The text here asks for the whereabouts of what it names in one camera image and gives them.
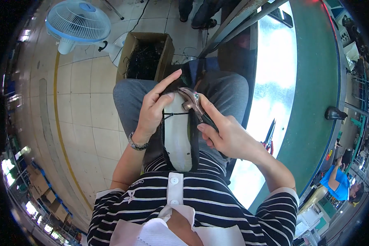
fingernail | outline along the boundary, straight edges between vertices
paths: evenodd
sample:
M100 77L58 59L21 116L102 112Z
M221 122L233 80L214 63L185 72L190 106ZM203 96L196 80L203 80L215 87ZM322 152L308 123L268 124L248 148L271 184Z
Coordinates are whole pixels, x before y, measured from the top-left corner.
M205 126L203 124L197 125L198 130L203 131L205 129Z
M174 99L175 98L175 94L173 92L170 92L167 94L170 98Z

white button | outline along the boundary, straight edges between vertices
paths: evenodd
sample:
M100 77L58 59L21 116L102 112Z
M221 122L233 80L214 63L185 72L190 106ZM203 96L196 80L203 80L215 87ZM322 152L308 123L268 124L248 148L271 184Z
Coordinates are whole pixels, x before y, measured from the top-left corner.
M178 180L178 178L177 178L177 177L172 177L172 178L170 179L170 182L171 182L171 184L177 184L177 183L179 182L179 180Z

green workbench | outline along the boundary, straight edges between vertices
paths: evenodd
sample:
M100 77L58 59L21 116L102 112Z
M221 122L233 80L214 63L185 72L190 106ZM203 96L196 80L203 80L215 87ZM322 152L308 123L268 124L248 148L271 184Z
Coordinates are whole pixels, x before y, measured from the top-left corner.
M335 37L321 1L290 0L297 36L297 81L290 121L277 159L292 172L298 195L313 179L332 139L334 121L324 112L339 101ZM266 183L251 204L269 194Z

hand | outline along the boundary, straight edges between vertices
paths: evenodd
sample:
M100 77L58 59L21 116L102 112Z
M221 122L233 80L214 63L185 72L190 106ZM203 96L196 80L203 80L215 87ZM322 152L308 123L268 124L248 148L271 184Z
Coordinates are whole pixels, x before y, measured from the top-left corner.
M339 157L336 159L336 165L341 166L342 165L342 157Z
M133 135L133 141L142 145L149 141L156 132L162 120L162 110L172 103L175 94L168 93L160 96L170 83L179 78L182 70L179 69L158 83L148 94L144 96L139 114L138 126Z
M204 95L201 93L198 95L205 112L219 129L219 133L217 133L210 125L202 123L197 126L209 147L216 148L228 157L256 163L262 153L267 153L265 147L251 137L234 116L222 115Z

bracelet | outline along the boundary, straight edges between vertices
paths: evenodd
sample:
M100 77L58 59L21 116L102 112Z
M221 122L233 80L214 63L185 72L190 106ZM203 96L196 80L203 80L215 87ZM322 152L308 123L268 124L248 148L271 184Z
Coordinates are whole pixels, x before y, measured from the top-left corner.
M138 145L138 144L134 143L133 142L133 135L134 135L134 132L130 133L130 135L129 135L129 144L133 149L135 149L135 150L145 150L149 146L149 142L147 142L144 145Z

